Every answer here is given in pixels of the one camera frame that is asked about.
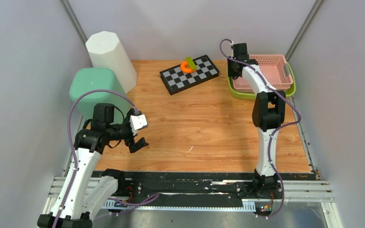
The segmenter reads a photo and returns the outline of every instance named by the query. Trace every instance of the green tray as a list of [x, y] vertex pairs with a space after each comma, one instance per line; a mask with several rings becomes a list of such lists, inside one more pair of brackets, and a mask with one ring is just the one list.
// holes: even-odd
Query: green tray
[[[286, 91], [286, 97], [292, 96], [296, 92], [296, 81], [295, 81], [295, 75], [293, 74], [292, 67], [290, 67], [290, 64], [288, 63], [290, 73], [292, 74], [293, 78], [293, 84], [290, 85], [290, 88]], [[227, 83], [229, 84], [230, 93], [233, 97], [237, 99], [242, 100], [255, 100], [255, 94], [249, 94], [249, 93], [240, 93], [234, 90], [231, 78], [227, 76]]]

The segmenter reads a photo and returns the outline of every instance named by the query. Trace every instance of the plastic basket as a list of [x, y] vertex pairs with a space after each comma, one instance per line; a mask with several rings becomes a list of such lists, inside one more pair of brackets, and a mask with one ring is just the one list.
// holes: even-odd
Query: plastic basket
[[[283, 55], [250, 55], [250, 58], [258, 62], [261, 72], [276, 89], [286, 91], [293, 84], [288, 63]], [[233, 80], [233, 88], [237, 92], [253, 93], [250, 85], [242, 77]]]
[[[286, 90], [286, 97], [292, 96], [293, 94], [295, 94], [296, 92], [296, 79], [295, 79], [295, 75], [292, 71], [292, 68], [290, 67], [289, 63], [287, 63], [288, 66], [288, 70], [290, 72], [290, 74], [292, 75], [292, 80], [293, 83], [290, 85], [289, 89]], [[230, 89], [230, 94], [237, 98], [237, 99], [242, 99], [242, 100], [255, 100], [255, 94], [251, 94], [251, 93], [242, 93], [242, 92], [237, 92], [236, 90], [234, 90], [233, 88], [233, 80], [227, 76], [227, 83], [229, 85], [229, 89]]]

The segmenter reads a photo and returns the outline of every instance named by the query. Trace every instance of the white cylindrical container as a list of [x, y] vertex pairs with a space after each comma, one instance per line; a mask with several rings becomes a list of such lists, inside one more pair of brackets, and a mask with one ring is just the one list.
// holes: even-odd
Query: white cylindrical container
[[117, 34], [99, 32], [86, 42], [93, 67], [108, 68], [114, 71], [125, 93], [136, 86], [137, 75]]

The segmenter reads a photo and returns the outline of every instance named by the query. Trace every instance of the pink basket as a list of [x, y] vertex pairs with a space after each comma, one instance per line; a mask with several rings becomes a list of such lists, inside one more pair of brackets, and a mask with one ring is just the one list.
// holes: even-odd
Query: pink basket
[[[261, 72], [276, 89], [286, 91], [293, 84], [292, 74], [286, 69], [288, 66], [283, 55], [250, 55], [250, 58], [258, 62]], [[233, 80], [233, 88], [237, 92], [253, 93], [242, 77]]]

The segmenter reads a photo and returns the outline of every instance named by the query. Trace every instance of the orange object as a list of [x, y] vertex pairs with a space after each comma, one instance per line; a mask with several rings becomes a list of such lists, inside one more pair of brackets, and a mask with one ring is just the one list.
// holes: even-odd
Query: orange object
[[190, 66], [188, 65], [187, 61], [184, 61], [181, 63], [180, 65], [181, 71], [183, 71], [186, 74], [195, 72], [195, 70], [191, 69]]

